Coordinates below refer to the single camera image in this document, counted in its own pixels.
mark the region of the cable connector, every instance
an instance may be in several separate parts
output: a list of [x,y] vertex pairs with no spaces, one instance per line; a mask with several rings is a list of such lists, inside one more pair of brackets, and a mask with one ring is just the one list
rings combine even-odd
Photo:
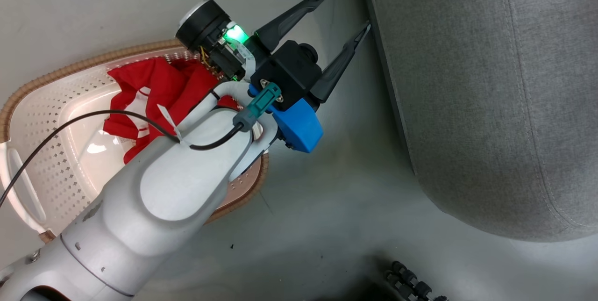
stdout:
[[233,118],[233,125],[243,124],[241,131],[250,131],[258,118],[280,97],[282,91],[274,82],[268,83],[251,103]]

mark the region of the gray fabric cushion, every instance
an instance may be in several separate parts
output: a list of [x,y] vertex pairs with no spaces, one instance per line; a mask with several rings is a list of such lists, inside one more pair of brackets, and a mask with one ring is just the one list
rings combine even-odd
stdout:
[[371,0],[414,171],[480,230],[598,230],[598,0]]

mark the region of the gray floor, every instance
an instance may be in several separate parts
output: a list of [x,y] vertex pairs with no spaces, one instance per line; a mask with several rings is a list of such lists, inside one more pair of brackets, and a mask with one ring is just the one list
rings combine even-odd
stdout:
[[[68,63],[167,39],[197,1],[0,0],[0,99]],[[217,1],[254,30],[298,0]],[[328,0],[289,37],[314,45],[323,66],[366,18],[363,0]],[[385,258],[453,300],[596,299],[598,237],[511,241],[428,201],[397,142],[372,40],[318,116],[316,152],[272,148],[261,194],[202,229],[136,300],[347,300]],[[0,266],[40,244],[8,206],[0,226]]]

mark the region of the red fabric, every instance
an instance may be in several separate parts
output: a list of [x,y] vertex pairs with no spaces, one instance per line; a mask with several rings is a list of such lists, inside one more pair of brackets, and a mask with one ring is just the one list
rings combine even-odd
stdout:
[[[172,134],[174,130],[162,116],[158,105],[168,109],[175,124],[179,124],[191,108],[218,84],[218,80],[196,60],[175,60],[169,64],[166,59],[152,58],[113,69],[108,73],[118,83],[121,93],[113,97],[110,109],[124,110],[135,99],[137,91],[148,87],[145,116],[154,120]],[[230,96],[222,97],[218,105],[237,110],[237,102]],[[111,135],[136,141],[135,146],[124,155],[125,164],[134,158],[156,137],[160,131],[149,126],[149,135],[137,138],[139,130],[125,115],[110,115],[103,130]]]

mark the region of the perforated basket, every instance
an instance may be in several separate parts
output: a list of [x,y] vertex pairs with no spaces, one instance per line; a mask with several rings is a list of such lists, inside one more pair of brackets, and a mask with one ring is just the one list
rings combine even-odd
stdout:
[[[0,179],[13,174],[54,129],[81,114],[109,109],[120,92],[107,71],[139,60],[195,59],[178,41],[114,51],[49,73],[19,88],[0,113]],[[98,196],[123,166],[133,141],[102,130],[104,116],[81,120],[61,131],[28,165],[8,200],[23,221],[49,242]],[[228,186],[210,220],[245,204],[267,173],[267,154]]]

